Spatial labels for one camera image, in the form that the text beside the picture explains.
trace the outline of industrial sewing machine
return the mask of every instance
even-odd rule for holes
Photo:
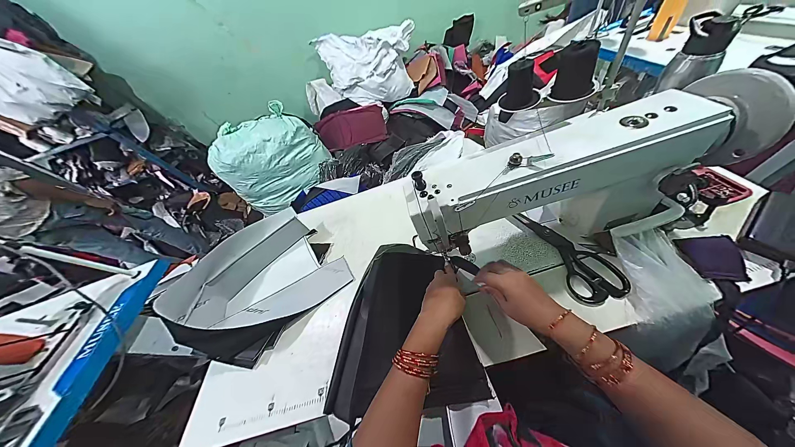
[[[467,233],[481,224],[554,202],[579,235],[631,234],[684,215],[693,169],[753,157],[793,120],[785,78],[723,72],[414,173],[405,198],[420,240],[444,255],[469,254]],[[653,214],[660,203],[668,210]]]

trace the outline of bangle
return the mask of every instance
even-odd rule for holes
[[[619,344],[615,340],[613,339],[610,340],[612,340],[613,344],[615,345],[615,350],[613,351],[613,355],[608,357],[607,360],[588,365],[588,369],[590,369],[591,372],[596,372],[602,367],[614,363],[616,360],[619,359],[619,355],[622,352],[621,346],[619,346]]]
[[[594,329],[594,332],[591,333],[591,337],[588,338],[588,342],[585,344],[585,348],[582,348],[580,352],[577,352],[577,355],[574,357],[574,360],[578,362],[585,357],[585,354],[591,350],[591,346],[593,346],[596,337],[599,335],[599,331],[596,329],[596,326],[591,326]]]
[[[399,349],[395,353],[395,357],[392,358],[392,364],[408,375],[413,375],[420,379],[430,379],[431,376],[436,374],[439,356]]]
[[[566,318],[566,316],[569,315],[571,312],[572,312],[571,309],[566,309],[561,315],[558,315],[555,321],[549,324],[549,330],[550,331],[554,330],[555,327],[558,326],[558,324],[561,321],[563,321],[563,319]]]
[[[627,346],[624,346],[623,343],[617,340],[613,340],[618,346],[621,347],[622,351],[622,358],[621,364],[619,365],[619,375],[615,373],[610,373],[599,377],[603,383],[608,386],[615,386],[623,382],[626,379],[626,376],[632,371],[634,368],[634,364],[632,363],[632,351]]]

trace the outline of maroon fabric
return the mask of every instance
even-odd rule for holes
[[[320,140],[330,151],[386,140],[386,123],[381,106],[371,104],[338,111],[315,124]]]
[[[498,447],[566,447],[549,436],[520,427],[509,403],[499,413],[478,416],[464,447],[491,447],[494,444],[489,442],[489,438]]]

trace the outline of black bag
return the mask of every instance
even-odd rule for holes
[[[425,289],[444,259],[408,245],[378,249],[356,292],[343,332],[325,414],[353,424],[364,416],[419,315]],[[469,333],[458,320],[439,351],[425,408],[492,398]]]

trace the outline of hand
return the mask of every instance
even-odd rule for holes
[[[543,334],[564,311],[536,280],[506,261],[483,266],[475,284],[481,292],[490,294],[508,317]]]
[[[437,270],[433,281],[425,290],[420,317],[449,328],[461,318],[465,301],[459,289],[458,278],[450,266]]]

